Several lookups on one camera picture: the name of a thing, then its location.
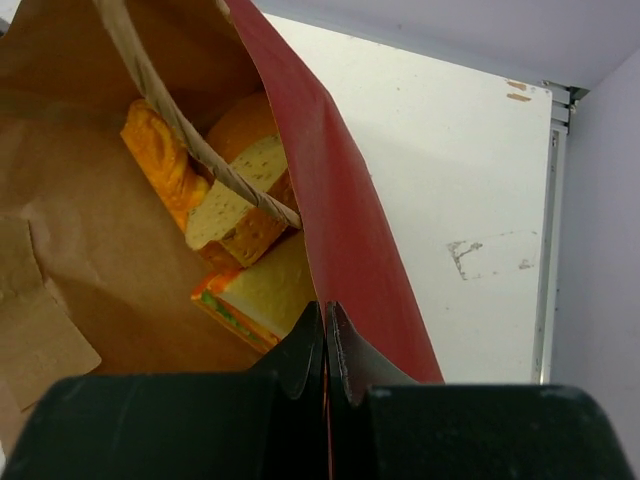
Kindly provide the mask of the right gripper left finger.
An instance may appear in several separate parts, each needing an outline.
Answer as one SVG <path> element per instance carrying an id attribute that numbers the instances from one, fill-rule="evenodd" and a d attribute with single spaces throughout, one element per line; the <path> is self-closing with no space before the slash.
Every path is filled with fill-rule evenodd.
<path id="1" fill-rule="evenodd" d="M 325 333 L 318 303 L 305 307 L 292 331 L 269 353 L 268 362 L 278 381 L 269 432 L 269 477 L 326 479 Z"/>

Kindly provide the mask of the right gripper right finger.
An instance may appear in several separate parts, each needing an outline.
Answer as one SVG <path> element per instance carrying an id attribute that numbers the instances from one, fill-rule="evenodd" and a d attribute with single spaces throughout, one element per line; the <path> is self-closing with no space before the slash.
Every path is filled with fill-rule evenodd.
<path id="1" fill-rule="evenodd" d="M 327 304 L 326 326 L 330 473 L 334 479 L 370 479 L 377 459 L 367 392 L 417 381 L 360 335 L 340 303 Z"/>

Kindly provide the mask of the fake triangle sandwich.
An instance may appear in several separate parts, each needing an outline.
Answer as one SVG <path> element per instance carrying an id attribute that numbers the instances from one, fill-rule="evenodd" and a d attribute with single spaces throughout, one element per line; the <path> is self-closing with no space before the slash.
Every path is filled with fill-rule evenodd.
<path id="1" fill-rule="evenodd" d="M 261 354 L 284 339 L 316 299 L 301 231 L 247 269 L 210 275 L 191 294 L 197 306 Z"/>

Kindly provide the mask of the seeded bread slice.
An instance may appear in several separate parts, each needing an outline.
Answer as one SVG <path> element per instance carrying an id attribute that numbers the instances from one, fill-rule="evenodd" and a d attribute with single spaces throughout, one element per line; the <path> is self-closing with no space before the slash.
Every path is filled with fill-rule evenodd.
<path id="1" fill-rule="evenodd" d="M 247 147 L 231 167 L 255 188 L 296 211 L 298 209 L 279 135 Z M 217 272 L 247 268 L 287 229 L 264 210 L 216 182 L 188 216 L 185 239 Z"/>

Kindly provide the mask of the red brown paper bag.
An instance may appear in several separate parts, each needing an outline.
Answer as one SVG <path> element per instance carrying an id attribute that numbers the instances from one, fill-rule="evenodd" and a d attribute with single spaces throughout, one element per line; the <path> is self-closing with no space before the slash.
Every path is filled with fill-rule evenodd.
<path id="1" fill-rule="evenodd" d="M 309 302 L 443 377 L 364 158 L 248 1 L 23 1 L 1 40 L 1 408 L 241 370 Z"/>

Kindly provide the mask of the braided orange bread loaf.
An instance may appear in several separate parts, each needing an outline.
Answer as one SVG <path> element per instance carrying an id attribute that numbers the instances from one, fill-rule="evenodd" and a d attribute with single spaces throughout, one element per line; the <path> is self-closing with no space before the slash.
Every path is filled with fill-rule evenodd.
<path id="1" fill-rule="evenodd" d="M 144 99 L 131 103 L 120 135 L 173 220 L 185 232 L 189 213 L 201 204 L 210 185 L 192 168 L 183 142 Z"/>

